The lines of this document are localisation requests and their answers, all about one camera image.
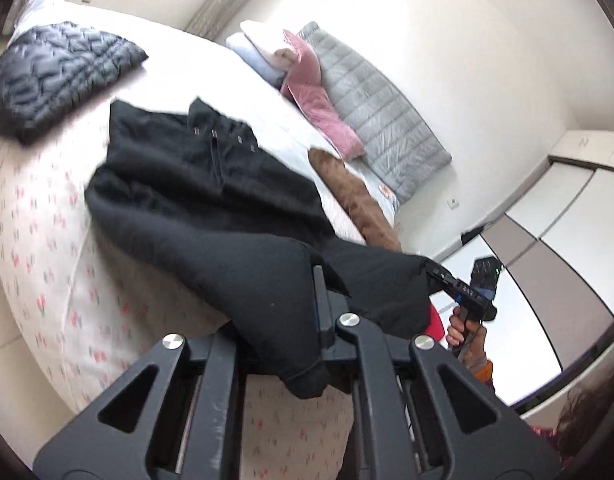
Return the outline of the right forearm orange sleeve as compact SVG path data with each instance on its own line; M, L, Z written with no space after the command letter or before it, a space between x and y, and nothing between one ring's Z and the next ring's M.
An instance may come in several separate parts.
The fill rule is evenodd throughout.
M496 391L493 385L493 362L482 356L480 359L468 364L467 369L478 382L482 382L491 391Z

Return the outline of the right hand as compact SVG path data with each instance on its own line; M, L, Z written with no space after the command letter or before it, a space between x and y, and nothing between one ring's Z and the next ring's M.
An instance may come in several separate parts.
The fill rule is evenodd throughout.
M469 320L460 307L453 309L446 341L453 355L470 370L479 370L487 363L486 336L485 326Z

